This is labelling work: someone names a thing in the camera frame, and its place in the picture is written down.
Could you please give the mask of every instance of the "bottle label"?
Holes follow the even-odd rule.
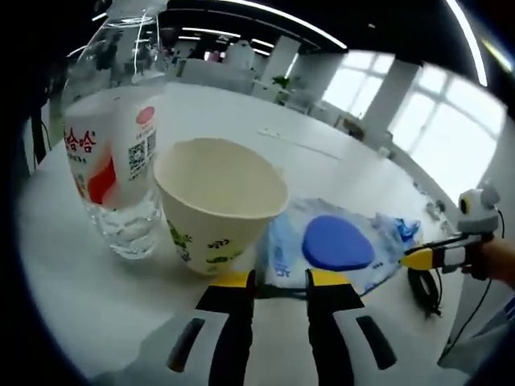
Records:
[[[161,88],[123,87],[77,101],[65,113],[64,144],[83,200],[109,209],[148,191]]]

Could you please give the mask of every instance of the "blue plastic bag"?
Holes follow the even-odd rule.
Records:
[[[283,289],[282,295],[298,297],[306,289],[302,242],[309,222],[317,216],[339,216],[360,229],[374,249],[372,264],[344,272],[359,295],[366,294],[391,277],[399,268],[404,251],[414,246],[419,221],[408,221],[377,213],[375,217],[352,213],[322,199],[292,198],[288,208],[266,229],[257,243],[257,271],[267,288]]]

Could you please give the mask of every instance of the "ceiling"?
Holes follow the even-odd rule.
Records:
[[[464,33],[444,0],[258,2],[326,31],[349,49],[393,52],[403,60],[437,64],[473,81],[478,80]],[[513,46],[513,37],[509,35],[512,23],[502,17],[509,14],[509,10],[505,5],[505,12],[498,11],[503,8],[502,0],[462,0],[462,3],[470,10],[467,15],[477,38],[480,29],[474,26],[481,25],[482,31],[486,26],[507,48]],[[92,23],[90,18],[106,6],[105,0],[87,0],[81,5],[89,7],[86,12],[89,21],[87,26],[76,28],[73,39],[69,40],[68,52],[88,42],[101,24],[101,21]],[[160,17],[161,27],[209,28],[269,43],[274,43],[280,35],[289,35],[303,42],[302,52],[344,52],[343,48],[306,27],[253,7],[215,0],[170,0],[167,7],[169,11]],[[84,19],[83,10],[78,17]],[[484,46],[479,45],[488,89],[503,101],[515,100],[513,76],[505,73]]]

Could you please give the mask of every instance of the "plastic water bottle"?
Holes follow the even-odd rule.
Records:
[[[164,72],[161,8],[130,4],[108,10],[70,71],[61,105],[68,162],[87,212],[115,252],[141,259],[153,250],[162,215],[151,166]]]

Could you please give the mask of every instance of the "white paper cup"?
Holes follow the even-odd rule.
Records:
[[[207,275],[257,241],[288,202],[286,183],[268,161],[224,139],[175,143],[156,158],[154,176],[179,255]]]

